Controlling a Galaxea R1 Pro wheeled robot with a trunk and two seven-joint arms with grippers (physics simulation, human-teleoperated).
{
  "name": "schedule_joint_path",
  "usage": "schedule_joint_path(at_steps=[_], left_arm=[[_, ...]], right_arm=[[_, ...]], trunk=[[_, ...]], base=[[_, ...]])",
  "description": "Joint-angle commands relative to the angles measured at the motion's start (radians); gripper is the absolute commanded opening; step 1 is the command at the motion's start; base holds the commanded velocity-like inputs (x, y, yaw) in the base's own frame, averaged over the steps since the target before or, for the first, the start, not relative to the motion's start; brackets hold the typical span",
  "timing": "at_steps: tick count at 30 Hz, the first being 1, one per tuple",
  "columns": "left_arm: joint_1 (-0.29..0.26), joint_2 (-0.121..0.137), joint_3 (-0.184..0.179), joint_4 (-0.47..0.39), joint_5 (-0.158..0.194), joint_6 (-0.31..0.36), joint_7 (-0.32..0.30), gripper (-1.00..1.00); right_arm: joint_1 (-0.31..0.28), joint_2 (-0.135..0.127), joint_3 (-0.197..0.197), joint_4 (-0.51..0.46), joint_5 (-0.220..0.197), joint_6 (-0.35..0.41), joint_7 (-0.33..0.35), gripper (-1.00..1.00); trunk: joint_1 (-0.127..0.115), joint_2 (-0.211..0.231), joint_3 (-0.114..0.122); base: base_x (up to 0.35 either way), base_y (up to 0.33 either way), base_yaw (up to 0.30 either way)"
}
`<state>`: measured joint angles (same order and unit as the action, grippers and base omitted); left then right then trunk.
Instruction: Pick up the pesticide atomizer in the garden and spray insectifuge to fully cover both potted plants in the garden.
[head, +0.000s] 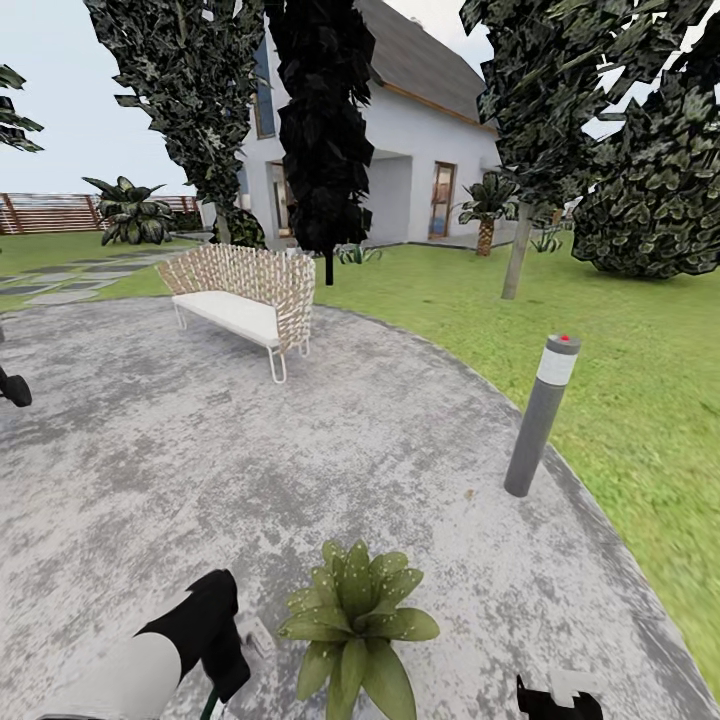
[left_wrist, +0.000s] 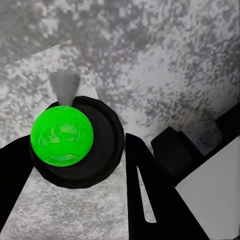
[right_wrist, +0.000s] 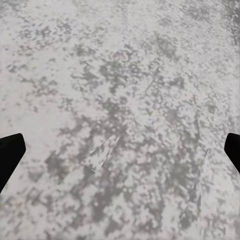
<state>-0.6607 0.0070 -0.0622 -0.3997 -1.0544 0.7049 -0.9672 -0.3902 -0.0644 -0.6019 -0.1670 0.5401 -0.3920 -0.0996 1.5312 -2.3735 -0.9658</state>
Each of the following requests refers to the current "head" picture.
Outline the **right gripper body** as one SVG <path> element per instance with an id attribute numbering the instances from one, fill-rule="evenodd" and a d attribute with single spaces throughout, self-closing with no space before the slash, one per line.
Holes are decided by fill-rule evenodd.
<path id="1" fill-rule="evenodd" d="M 586 695 L 573 695 L 575 707 L 557 707 L 551 694 L 546 691 L 526 690 L 529 720 L 601 720 L 600 710 Z"/>

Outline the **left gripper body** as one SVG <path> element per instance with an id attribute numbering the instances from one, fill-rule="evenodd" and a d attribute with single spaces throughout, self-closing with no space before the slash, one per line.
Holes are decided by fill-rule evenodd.
<path id="1" fill-rule="evenodd" d="M 243 657 L 240 646 L 240 634 L 235 628 L 228 643 L 216 654 L 205 654 L 201 657 L 204 670 L 214 688 L 217 689 L 221 703 L 230 702 L 231 697 L 251 679 L 251 669 Z"/>

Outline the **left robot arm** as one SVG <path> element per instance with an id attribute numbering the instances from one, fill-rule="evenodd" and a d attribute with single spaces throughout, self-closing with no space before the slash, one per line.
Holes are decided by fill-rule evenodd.
<path id="1" fill-rule="evenodd" d="M 147 627 L 87 677 L 27 720 L 159 720 L 185 675 L 201 660 L 221 703 L 251 679 L 247 645 L 265 671 L 277 660 L 275 638 L 257 617 L 235 625 L 237 585 L 214 570 L 161 605 Z"/>

